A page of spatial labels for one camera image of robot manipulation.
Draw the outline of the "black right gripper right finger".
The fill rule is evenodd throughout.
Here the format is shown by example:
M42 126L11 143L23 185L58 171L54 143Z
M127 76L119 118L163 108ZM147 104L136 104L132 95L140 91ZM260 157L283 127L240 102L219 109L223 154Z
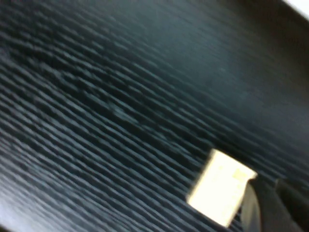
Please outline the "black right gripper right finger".
M309 231L309 188L300 182L278 179L276 193L303 232Z

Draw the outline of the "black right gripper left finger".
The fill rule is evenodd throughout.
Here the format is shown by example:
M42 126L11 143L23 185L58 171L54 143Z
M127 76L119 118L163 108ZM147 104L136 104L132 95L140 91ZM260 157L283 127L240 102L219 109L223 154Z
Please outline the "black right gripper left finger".
M275 189L259 178L246 184L240 221L244 232L300 231Z

